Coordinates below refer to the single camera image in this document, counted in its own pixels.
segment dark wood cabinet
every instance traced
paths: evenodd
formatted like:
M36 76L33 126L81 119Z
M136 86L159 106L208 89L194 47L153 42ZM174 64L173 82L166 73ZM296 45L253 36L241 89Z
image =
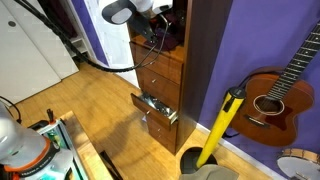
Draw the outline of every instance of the dark wood cabinet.
M183 45L161 52L156 61L136 69L141 94L131 94L133 104L145 113L149 134L173 154L199 120L231 4L232 0L175 0L174 7L186 12ZM141 35L130 34L137 64L151 47ZM144 63L157 53L151 52ZM166 108L159 110L151 102Z

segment guitar body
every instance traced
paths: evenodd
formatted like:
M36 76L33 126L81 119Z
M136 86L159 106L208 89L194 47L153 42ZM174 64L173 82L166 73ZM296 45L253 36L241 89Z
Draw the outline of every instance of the guitar body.
M259 74L246 85L247 97L243 106L231 121L231 127L240 134L270 146L286 146L297 137L296 116L313 105L313 88L305 81L297 80L277 105L278 113L263 112L257 104L266 96L279 75Z

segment guitar neck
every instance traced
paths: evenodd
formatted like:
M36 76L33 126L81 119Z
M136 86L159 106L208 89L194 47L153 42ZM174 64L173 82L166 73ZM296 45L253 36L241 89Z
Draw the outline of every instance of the guitar neck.
M268 93L269 97L280 100L299 79L301 73L308 66L320 50L320 22L313 28L307 39L295 53L288 66Z

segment wooden floor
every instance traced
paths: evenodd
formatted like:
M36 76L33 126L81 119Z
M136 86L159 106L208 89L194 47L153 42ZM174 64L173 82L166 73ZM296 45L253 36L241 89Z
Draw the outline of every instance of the wooden floor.
M173 180L180 175L180 158L189 147L203 147L207 135L195 130L186 144L172 155L148 135L141 113L130 93L139 90L112 73L81 64L80 71L20 103L22 125L73 111L98 152L105 150L124 179ZM240 174L239 179L271 179L222 146L214 156L222 166Z

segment drawer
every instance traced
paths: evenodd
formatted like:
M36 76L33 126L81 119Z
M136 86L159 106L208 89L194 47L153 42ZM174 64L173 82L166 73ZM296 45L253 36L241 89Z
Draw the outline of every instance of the drawer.
M149 49L142 47L140 45L130 43L132 57L135 64L141 62L144 57L148 54ZM156 57L157 52L151 52L150 55L143 62L148 63ZM146 68L162 75L163 77L175 82L176 84L180 84L181 82L181 72L182 72L183 63L181 61L177 61L171 59L167 56L159 54L157 60L152 64L146 66Z
M164 129L170 131L171 124L173 120L177 118L177 112L173 111L170 108L165 108L165 112L163 109L160 109L161 103L153 104L154 100L150 98L146 93L137 97L136 95L131 93L131 98L133 104L139 108L142 112L144 112L148 118L155 120L159 125L161 125Z
M156 134L157 136L162 136L173 143L176 142L178 121L175 121L171 125L170 131L163 128L161 125L157 123L157 121L153 120L149 116L147 116L147 124L148 124L149 132L154 131L154 134Z
M136 73L142 91L158 98L174 110L179 109L180 86L178 84L147 68L139 68Z
M155 140L157 140L160 144L162 144L162 146L167 148L172 154L175 154L175 152L176 152L176 143L175 142L171 142L167 138L159 135L156 131L149 131L149 134Z

